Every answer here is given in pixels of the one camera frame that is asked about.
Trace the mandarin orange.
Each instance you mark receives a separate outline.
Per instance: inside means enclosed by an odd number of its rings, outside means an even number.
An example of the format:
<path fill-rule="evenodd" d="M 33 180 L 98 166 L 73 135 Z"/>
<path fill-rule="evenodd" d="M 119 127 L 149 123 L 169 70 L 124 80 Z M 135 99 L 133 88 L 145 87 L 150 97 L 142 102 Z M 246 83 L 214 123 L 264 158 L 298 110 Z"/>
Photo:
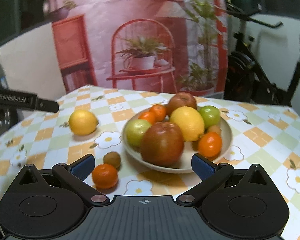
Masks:
<path fill-rule="evenodd" d="M 142 119 L 142 120 L 146 120 L 151 125 L 153 125 L 153 124 L 155 124 L 157 122 L 155 114 L 153 112 L 151 112 L 151 111 L 147 111 L 147 112 L 141 113 L 138 118 Z"/>
<path fill-rule="evenodd" d="M 206 158 L 217 156 L 222 149 L 222 138 L 216 132 L 207 132 L 198 142 L 198 152 Z"/>
<path fill-rule="evenodd" d="M 117 169 L 110 164 L 97 165 L 91 177 L 98 189 L 111 189 L 117 185 L 119 179 Z"/>

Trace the brown kiwi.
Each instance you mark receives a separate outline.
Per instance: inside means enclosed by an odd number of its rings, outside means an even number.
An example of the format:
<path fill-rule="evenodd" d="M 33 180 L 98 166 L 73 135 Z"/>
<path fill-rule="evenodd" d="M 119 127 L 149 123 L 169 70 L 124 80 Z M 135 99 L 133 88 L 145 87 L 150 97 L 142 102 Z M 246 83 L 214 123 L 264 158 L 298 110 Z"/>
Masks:
<path fill-rule="evenodd" d="M 206 131 L 207 132 L 215 132 L 218 135 L 221 135 L 221 132 L 222 132 L 221 128 L 218 125 L 212 125 Z"/>
<path fill-rule="evenodd" d="M 121 166 L 121 157 L 117 152 L 111 151 L 103 156 L 103 162 L 118 169 Z"/>

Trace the yellow lemon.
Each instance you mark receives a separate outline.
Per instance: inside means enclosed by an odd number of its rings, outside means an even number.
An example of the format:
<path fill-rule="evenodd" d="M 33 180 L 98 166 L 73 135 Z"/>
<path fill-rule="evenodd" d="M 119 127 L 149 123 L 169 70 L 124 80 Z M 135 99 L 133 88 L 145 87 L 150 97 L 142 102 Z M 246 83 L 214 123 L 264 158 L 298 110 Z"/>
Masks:
<path fill-rule="evenodd" d="M 197 141 L 204 134 L 205 124 L 199 112 L 192 107 L 179 107 L 170 115 L 170 122 L 179 126 L 184 141 Z"/>
<path fill-rule="evenodd" d="M 95 131 L 98 123 L 95 114 L 84 109 L 74 111 L 69 117 L 69 127 L 74 135 L 89 135 Z"/>

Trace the dark red apple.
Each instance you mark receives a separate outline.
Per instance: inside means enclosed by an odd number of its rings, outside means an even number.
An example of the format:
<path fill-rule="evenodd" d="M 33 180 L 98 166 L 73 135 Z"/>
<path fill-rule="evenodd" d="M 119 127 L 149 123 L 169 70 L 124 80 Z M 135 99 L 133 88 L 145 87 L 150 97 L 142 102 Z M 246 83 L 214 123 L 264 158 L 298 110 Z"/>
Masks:
<path fill-rule="evenodd" d="M 152 125 L 140 144 L 144 161 L 163 167 L 176 164 L 184 150 L 184 137 L 178 125 L 166 121 Z"/>

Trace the green apple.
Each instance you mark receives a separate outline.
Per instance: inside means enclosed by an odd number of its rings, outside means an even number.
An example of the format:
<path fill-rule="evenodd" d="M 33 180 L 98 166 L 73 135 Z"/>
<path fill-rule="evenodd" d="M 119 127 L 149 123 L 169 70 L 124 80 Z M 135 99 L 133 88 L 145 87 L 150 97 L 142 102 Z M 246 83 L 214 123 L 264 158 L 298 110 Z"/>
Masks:
<path fill-rule="evenodd" d="M 208 129 L 213 125 L 217 125 L 220 121 L 220 111 L 215 106 L 201 107 L 198 112 L 204 120 L 205 129 Z"/>
<path fill-rule="evenodd" d="M 151 127 L 151 123 L 143 119 L 135 119 L 127 122 L 125 135 L 132 147 L 139 147 L 146 131 Z"/>

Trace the beige round plate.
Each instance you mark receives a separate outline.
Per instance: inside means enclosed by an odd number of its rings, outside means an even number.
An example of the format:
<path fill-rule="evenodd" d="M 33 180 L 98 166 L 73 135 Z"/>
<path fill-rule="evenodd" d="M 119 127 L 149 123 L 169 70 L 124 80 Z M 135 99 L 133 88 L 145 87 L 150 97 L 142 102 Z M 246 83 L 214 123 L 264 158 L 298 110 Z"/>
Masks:
<path fill-rule="evenodd" d="M 230 152 L 232 131 L 219 111 L 214 112 L 213 121 L 209 122 L 200 110 L 183 106 L 152 124 L 143 118 L 146 113 L 149 110 L 132 117 L 122 136 L 128 155 L 148 168 L 190 173 L 195 154 L 217 163 Z"/>

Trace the green apple on plate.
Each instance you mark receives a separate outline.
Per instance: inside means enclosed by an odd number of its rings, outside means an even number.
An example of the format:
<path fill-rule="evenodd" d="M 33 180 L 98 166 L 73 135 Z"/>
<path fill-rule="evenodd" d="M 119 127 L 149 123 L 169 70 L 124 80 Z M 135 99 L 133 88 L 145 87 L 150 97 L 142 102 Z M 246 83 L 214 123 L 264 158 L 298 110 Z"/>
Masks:
<path fill-rule="evenodd" d="M 205 129 L 208 129 L 213 125 L 217 125 L 220 121 L 220 111 L 215 106 L 201 107 L 198 112 L 204 120 Z"/>

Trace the checkered floral tablecloth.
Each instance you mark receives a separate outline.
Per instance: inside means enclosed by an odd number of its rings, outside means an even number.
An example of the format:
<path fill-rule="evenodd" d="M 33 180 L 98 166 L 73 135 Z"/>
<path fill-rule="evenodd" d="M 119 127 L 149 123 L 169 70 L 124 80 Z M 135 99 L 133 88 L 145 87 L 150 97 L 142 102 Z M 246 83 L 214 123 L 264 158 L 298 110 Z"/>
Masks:
<path fill-rule="evenodd" d="M 109 197 L 185 192 L 200 181 L 194 173 L 150 170 L 126 154 L 121 137 L 131 117 L 170 98 L 165 93 L 84 86 L 59 99 L 58 113 L 32 113 L 0 137 L 0 199 L 19 172 L 18 163 L 44 169 L 93 154 L 101 164 L 111 151 L 121 155 L 121 166 L 118 184 L 108 191 Z M 300 117 L 294 109 L 206 98 L 198 98 L 197 104 L 217 107 L 232 130 L 232 147 L 224 162 L 242 169 L 251 164 L 263 166 L 289 207 L 282 237 L 300 239 Z M 74 135 L 69 117 L 82 109 L 94 113 L 99 123 L 89 135 Z"/>

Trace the large red apple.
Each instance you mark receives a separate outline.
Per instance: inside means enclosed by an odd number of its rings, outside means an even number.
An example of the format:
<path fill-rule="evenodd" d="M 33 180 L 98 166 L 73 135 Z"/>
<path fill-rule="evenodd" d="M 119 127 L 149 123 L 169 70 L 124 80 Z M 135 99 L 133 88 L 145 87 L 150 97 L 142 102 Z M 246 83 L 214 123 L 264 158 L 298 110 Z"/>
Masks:
<path fill-rule="evenodd" d="M 183 106 L 197 109 L 197 102 L 194 96 L 186 92 L 179 92 L 175 94 L 166 105 L 166 113 L 170 116 L 174 110 Z"/>

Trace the small mandarin on plate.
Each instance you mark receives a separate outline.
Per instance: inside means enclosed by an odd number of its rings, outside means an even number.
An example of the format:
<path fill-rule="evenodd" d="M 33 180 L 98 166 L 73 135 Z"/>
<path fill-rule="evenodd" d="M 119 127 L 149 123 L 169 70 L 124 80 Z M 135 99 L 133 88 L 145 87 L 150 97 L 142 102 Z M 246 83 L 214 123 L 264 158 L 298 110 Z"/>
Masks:
<path fill-rule="evenodd" d="M 156 122 L 161 122 L 166 118 L 166 107 L 164 105 L 153 105 L 149 111 L 154 114 Z"/>

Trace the black exercise bike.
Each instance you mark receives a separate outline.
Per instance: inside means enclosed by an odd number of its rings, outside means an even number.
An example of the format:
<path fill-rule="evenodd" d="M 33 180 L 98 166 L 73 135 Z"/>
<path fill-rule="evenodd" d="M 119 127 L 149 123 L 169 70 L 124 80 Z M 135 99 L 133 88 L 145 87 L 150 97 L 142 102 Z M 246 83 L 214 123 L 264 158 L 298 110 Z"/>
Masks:
<path fill-rule="evenodd" d="M 228 56 L 224 98 L 264 105 L 290 106 L 300 82 L 300 57 L 288 88 L 279 88 L 268 79 L 251 49 L 255 39 L 247 36 L 246 33 L 249 22 L 269 29 L 279 29 L 284 26 L 282 22 L 270 24 L 254 18 L 260 14 L 290 16 L 300 20 L 300 0 L 225 1 L 228 15 L 239 19 L 240 25 L 239 30 L 233 34 L 236 40 L 234 50 Z"/>

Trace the pink printed backdrop cloth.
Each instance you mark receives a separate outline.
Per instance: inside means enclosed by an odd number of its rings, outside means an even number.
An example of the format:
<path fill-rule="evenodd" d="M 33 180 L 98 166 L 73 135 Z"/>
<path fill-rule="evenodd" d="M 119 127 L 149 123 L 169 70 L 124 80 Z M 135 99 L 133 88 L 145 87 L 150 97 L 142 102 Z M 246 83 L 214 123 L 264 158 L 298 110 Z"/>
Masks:
<path fill-rule="evenodd" d="M 222 98 L 225 0 L 48 0 L 65 90 L 85 85 Z"/>

